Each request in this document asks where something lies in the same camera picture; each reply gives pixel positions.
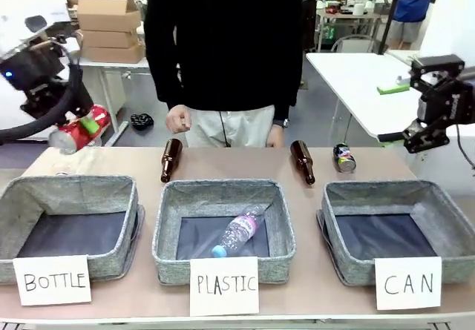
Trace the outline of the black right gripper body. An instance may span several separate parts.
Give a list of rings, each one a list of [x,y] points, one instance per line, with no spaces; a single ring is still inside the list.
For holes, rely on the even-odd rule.
[[[417,118],[426,125],[444,121],[447,126],[474,123],[474,79],[444,78],[419,98]]]

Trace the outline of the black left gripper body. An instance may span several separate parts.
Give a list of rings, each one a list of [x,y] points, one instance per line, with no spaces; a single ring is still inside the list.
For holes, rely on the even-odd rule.
[[[32,125],[55,125],[67,113],[80,118],[94,105],[65,43],[63,36],[34,39],[1,60],[2,76],[26,96],[21,109],[35,119]]]

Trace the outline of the person's right hand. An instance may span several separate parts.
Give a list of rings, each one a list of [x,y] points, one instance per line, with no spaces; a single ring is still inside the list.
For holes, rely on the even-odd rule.
[[[191,117],[185,105],[176,105],[166,117],[166,127],[173,133],[185,133],[191,128]]]

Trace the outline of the person's left hand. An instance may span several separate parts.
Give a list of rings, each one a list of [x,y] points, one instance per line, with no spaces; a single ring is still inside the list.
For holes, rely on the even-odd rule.
[[[285,146],[284,127],[273,125],[269,131],[266,146],[268,148],[283,148]]]

